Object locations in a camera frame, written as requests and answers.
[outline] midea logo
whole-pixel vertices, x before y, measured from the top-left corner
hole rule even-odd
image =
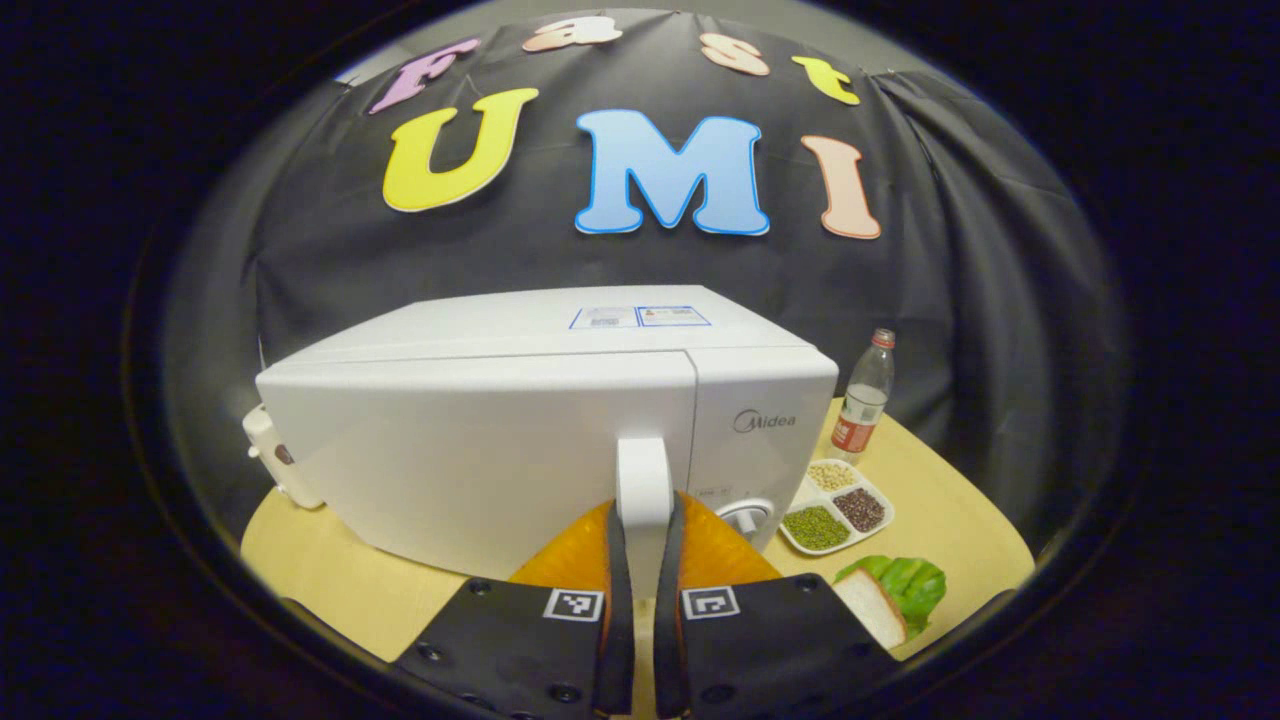
[[[785,418],[782,415],[776,415],[773,418],[765,418],[760,415],[759,410],[742,410],[733,418],[733,429],[740,433],[749,433],[755,428],[777,428],[780,425],[794,425],[796,424],[795,418]]]

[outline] bottle cap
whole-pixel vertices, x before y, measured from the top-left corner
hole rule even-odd
[[[884,328],[876,328],[876,334],[872,336],[872,345],[878,345],[881,347],[893,350],[893,345],[896,345],[893,331]]]

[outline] water bottle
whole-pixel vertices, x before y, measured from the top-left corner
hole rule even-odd
[[[854,365],[845,389],[845,405],[831,433],[828,457],[856,465],[872,430],[884,414],[884,404],[893,389],[893,331],[877,328],[872,346]]]

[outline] yellow letter u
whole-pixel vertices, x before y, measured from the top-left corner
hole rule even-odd
[[[444,173],[430,169],[431,150],[444,123],[458,111],[445,108],[428,113],[396,128],[392,133],[392,158],[383,178],[387,204],[404,213],[417,213],[457,202],[489,184],[507,165],[516,143],[516,122],[520,109],[538,91],[531,87],[508,90],[481,97],[472,109],[484,113],[471,158],[461,167]]]

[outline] blue letter m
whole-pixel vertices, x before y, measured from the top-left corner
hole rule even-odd
[[[753,150],[760,128],[733,118],[704,118],[676,152],[644,113],[596,110],[577,119],[591,133],[591,204],[575,225],[585,233],[631,232],[644,215],[630,200],[627,178],[663,227],[685,214],[698,183],[705,182],[694,224],[707,232],[764,234],[769,218],[755,196]]]

